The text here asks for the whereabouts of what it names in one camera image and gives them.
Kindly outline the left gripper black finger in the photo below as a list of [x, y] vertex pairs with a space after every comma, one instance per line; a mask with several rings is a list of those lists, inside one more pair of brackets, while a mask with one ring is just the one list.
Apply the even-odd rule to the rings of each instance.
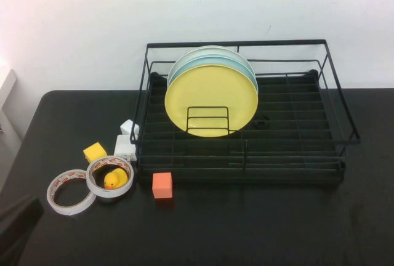
[[29, 229], [35, 228], [43, 214], [43, 206], [33, 199], [27, 206], [1, 220], [1, 249], [9, 249]]
[[7, 205], [5, 208], [1, 209], [1, 220], [5, 220], [6, 217], [11, 216], [11, 214], [20, 211], [25, 206], [27, 206], [33, 200], [32, 196], [23, 196], [20, 199], [14, 201], [13, 203]]

